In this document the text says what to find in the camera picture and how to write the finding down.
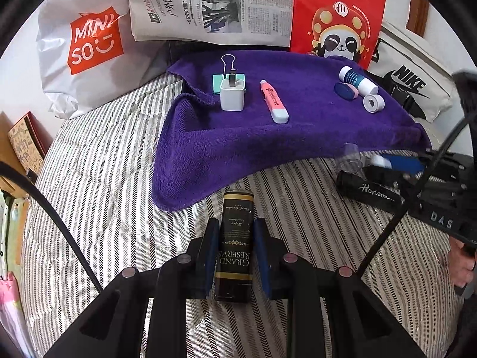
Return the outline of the person's right hand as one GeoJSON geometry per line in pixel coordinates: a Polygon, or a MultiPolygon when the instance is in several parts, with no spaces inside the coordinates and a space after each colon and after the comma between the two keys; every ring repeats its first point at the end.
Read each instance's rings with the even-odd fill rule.
{"type": "Polygon", "coordinates": [[[473,268],[476,261],[463,250],[464,243],[449,237],[450,252],[448,255],[450,280],[453,285],[463,288],[473,280],[473,268]]]}

